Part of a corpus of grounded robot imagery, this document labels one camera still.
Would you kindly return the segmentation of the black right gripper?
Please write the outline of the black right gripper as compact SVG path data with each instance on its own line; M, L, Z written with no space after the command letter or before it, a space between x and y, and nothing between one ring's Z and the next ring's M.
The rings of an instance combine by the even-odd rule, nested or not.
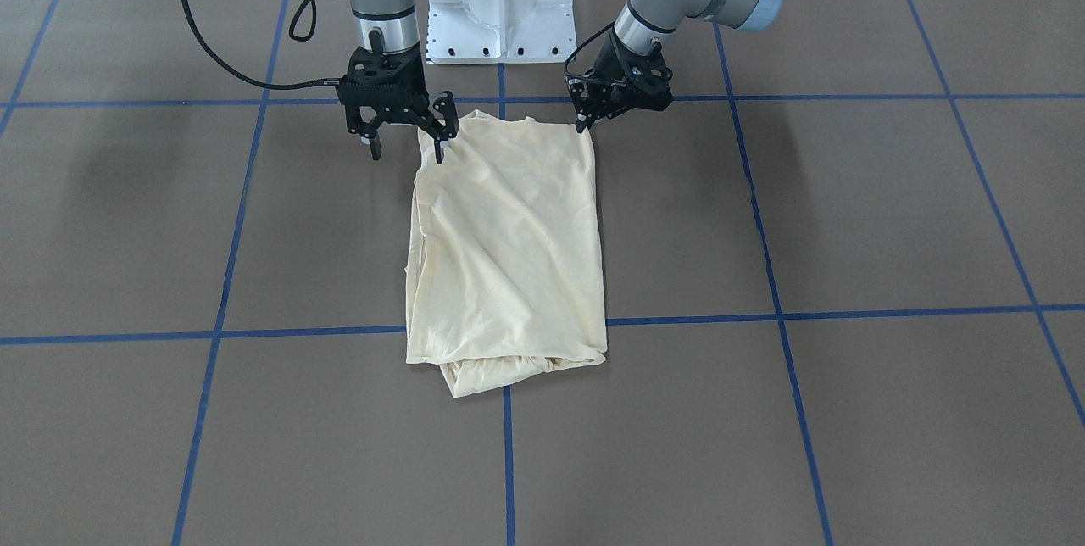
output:
M418 47L400 53L356 48L336 91L345 109L346 129L363 137L373 161L382 158L379 129L383 124L414 125L429 134L437 164L444 163L446 144L459 134L454 94L445 91L430 100Z

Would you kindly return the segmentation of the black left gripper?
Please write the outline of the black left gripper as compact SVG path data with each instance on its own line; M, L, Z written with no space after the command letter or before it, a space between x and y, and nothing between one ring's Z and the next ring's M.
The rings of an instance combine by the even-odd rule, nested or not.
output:
M597 33L578 45L566 59L566 66L600 37L604 40L592 67L582 74L566 69L567 92L576 113L578 134L592 129L593 122L613 120L631 109L663 112L674 101L671 91L673 69L667 66L656 37L648 41L646 53L637 53L621 42L615 33Z

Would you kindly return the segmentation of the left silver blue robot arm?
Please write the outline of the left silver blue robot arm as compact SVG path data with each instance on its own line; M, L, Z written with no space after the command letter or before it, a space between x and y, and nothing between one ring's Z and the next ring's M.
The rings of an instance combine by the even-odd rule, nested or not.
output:
M694 106L1082 107L1082 0L624 0L586 48L578 129L663 142Z

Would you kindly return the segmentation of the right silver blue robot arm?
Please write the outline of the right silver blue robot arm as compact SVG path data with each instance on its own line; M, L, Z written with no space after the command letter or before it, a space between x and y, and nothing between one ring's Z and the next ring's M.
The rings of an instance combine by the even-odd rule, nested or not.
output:
M318 85L336 88L348 132L363 137L372 158L382 156L381 125L413 125L434 141L442 163L459 120L450 91L430 99L414 0L348 1L358 28L357 50L340 79Z

